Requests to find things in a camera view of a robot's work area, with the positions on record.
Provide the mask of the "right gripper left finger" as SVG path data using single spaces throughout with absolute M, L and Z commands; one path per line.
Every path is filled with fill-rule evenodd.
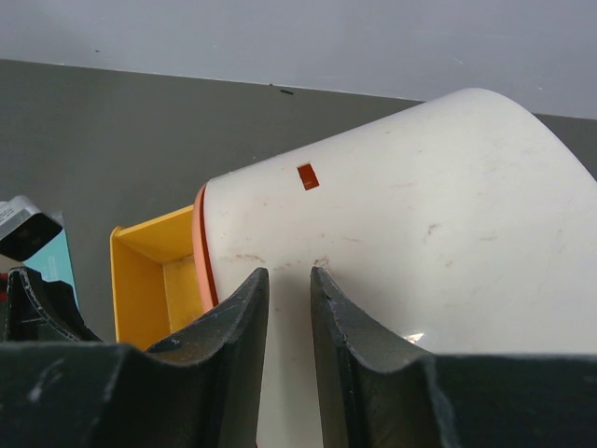
M 2 342 L 5 447 L 253 447 L 269 274 L 140 350 L 125 343 Z

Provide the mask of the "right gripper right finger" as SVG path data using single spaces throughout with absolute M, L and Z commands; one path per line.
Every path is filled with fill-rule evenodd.
M 326 447 L 592 447 L 593 356 L 437 355 L 311 272 Z

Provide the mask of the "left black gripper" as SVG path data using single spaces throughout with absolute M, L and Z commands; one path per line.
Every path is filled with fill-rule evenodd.
M 62 231 L 29 198 L 1 202 L 1 255 L 26 261 Z M 41 273 L 13 268 L 1 274 L 2 342 L 98 342 L 76 305 L 73 288 Z

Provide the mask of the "orange drawer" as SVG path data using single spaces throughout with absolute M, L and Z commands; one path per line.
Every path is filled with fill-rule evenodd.
M 191 225 L 196 277 L 201 297 L 201 306 L 205 313 L 215 308 L 219 303 L 204 222 L 204 196 L 206 188 L 207 184 L 204 184 L 195 198 Z

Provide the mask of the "yellow drawer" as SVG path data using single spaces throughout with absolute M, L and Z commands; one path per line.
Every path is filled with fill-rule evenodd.
M 204 303 L 187 206 L 110 235 L 116 340 L 142 350 L 201 317 Z

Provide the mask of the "white cylindrical drawer organizer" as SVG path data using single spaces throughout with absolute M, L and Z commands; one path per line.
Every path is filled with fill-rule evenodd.
M 322 443 L 310 272 L 435 353 L 596 350 L 596 182 L 540 120 L 465 89 L 213 178 L 219 302 L 270 278 L 260 447 Z

